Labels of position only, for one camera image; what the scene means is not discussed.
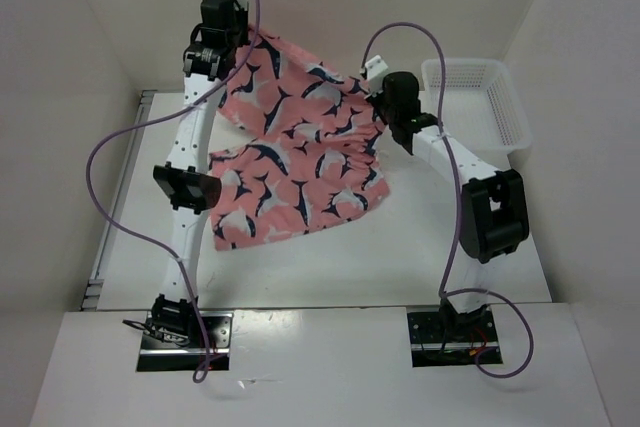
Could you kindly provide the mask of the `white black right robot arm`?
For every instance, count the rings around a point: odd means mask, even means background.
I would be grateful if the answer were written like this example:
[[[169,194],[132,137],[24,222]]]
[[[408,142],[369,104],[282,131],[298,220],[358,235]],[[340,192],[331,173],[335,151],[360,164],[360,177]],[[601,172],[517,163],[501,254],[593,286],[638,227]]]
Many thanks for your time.
[[[393,140],[428,164],[454,187],[454,240],[439,287],[440,332],[466,336],[487,309],[488,292],[505,258],[530,233],[524,182],[481,160],[444,128],[442,111],[422,110],[419,82],[409,72],[365,68],[367,101],[389,127]]]

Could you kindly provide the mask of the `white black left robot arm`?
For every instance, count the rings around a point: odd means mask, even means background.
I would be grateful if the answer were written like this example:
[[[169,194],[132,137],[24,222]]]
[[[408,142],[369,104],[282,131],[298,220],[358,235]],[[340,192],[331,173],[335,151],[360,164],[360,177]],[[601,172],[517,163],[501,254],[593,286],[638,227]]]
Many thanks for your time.
[[[151,309],[151,325],[175,345],[201,345],[196,318],[196,274],[207,212],[218,202],[221,180],[209,175],[208,145],[217,107],[234,69],[239,47],[248,43],[248,12],[238,0],[202,0],[202,22],[183,54],[184,104],[167,160],[153,178],[168,197],[173,214],[169,247],[180,262],[167,272]]]

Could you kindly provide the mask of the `pink shark print shorts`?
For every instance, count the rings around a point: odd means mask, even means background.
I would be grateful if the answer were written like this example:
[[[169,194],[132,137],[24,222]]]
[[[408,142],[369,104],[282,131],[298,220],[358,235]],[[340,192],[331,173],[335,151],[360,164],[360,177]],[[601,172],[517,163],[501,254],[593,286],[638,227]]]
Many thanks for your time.
[[[360,80],[261,31],[218,113],[250,136],[212,152],[222,191],[210,222],[216,250],[316,233],[363,217],[389,196],[377,156],[385,127]]]

